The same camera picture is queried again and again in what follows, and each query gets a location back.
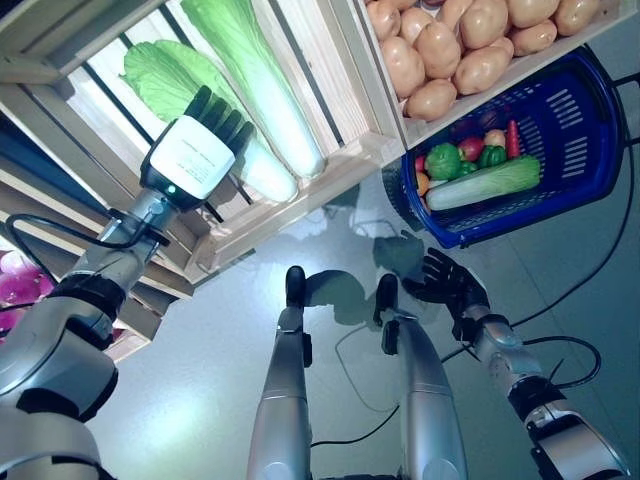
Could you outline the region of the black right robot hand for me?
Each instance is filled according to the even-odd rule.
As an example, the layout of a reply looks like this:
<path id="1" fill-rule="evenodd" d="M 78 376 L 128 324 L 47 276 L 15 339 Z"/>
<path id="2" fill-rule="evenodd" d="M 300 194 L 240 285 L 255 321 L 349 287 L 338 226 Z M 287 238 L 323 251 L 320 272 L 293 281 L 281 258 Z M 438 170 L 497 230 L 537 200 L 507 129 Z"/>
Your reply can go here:
<path id="1" fill-rule="evenodd" d="M 490 313 L 485 288 L 467 268 L 432 247 L 423 258 L 422 272 L 421 282 L 401 281 L 406 292 L 420 301 L 445 305 L 453 319 L 454 339 L 474 343 L 480 320 Z"/>

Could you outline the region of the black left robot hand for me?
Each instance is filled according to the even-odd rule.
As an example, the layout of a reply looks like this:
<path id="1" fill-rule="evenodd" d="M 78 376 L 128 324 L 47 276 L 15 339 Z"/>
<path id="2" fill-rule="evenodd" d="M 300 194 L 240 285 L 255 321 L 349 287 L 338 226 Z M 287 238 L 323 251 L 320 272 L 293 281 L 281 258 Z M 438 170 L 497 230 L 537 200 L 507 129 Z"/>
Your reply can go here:
<path id="1" fill-rule="evenodd" d="M 199 88 L 185 111 L 169 122 L 141 166 L 141 186 L 187 212 L 206 202 L 256 127 L 207 86 Z"/>

